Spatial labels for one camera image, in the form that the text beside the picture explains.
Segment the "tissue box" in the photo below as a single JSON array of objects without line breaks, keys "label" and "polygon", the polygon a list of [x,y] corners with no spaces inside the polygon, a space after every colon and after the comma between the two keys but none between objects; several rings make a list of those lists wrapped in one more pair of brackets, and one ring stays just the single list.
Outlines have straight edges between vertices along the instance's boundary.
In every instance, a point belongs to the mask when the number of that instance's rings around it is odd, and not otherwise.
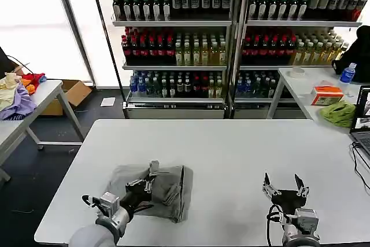
[{"label": "tissue box", "polygon": [[334,86],[315,86],[311,92],[311,105],[331,105],[340,101],[344,94]]}]

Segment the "gray towel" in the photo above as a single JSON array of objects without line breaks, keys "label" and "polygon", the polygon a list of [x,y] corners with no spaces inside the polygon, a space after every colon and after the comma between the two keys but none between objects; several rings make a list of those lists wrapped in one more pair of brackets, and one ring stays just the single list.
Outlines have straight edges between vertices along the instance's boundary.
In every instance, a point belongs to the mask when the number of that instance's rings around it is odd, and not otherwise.
[{"label": "gray towel", "polygon": [[[126,184],[135,179],[144,178],[147,171],[148,167],[145,166],[118,166],[113,171],[105,190],[122,199],[126,194]],[[156,178],[151,188],[151,201],[143,204],[154,206],[136,214],[168,218],[175,223],[186,220],[193,187],[192,170],[185,166],[160,168],[158,161],[152,161],[149,171],[155,174]]]}]

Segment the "purple cloth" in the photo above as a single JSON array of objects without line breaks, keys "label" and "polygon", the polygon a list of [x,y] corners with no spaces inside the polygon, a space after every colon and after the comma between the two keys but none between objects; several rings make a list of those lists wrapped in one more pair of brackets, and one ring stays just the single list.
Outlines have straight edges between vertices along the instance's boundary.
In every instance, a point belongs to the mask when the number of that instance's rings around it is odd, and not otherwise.
[{"label": "purple cloth", "polygon": [[36,105],[31,101],[27,89],[23,84],[18,84],[17,90],[14,94],[14,101],[4,110],[0,111],[0,119],[5,120],[14,115],[27,116],[36,109]]}]

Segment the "green cloth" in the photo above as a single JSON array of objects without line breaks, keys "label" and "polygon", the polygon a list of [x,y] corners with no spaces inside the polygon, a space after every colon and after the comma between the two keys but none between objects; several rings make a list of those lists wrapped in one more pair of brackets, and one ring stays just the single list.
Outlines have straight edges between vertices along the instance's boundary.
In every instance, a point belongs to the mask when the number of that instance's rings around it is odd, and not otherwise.
[{"label": "green cloth", "polygon": [[320,110],[320,115],[338,127],[351,127],[356,106],[339,101]]}]

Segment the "white paper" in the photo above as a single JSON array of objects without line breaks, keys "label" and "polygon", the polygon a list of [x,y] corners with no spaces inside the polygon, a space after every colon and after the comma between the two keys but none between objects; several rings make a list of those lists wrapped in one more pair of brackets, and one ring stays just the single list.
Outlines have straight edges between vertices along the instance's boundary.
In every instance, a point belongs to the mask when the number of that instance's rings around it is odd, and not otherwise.
[{"label": "white paper", "polygon": [[116,98],[103,98],[102,103],[100,106],[113,106]]}]

